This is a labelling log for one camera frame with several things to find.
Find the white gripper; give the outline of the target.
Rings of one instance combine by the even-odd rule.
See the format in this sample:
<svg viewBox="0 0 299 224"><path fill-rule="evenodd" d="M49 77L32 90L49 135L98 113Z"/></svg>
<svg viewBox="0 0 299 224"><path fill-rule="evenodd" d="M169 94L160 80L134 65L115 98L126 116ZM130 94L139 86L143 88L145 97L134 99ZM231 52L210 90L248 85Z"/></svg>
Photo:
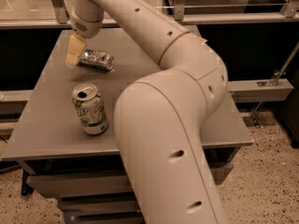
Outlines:
<svg viewBox="0 0 299 224"><path fill-rule="evenodd" d="M88 21L79 16L75 10L71 12L71 26L77 34L69 38L65 64L68 68L75 68L80 60L81 53L86 49L85 38L93 38L101 30L104 19L104 10L100 10L94 21Z"/></svg>

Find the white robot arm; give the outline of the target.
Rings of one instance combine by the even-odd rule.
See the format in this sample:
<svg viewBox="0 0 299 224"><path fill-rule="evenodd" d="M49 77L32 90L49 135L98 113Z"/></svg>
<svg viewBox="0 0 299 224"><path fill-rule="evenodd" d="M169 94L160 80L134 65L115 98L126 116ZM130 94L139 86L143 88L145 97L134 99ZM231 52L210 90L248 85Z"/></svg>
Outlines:
<svg viewBox="0 0 299 224"><path fill-rule="evenodd" d="M146 224L228 224L200 129L227 92L227 70L201 37L142 0L75 0L73 67L109 15L161 68L119 96L114 132Z"/></svg>

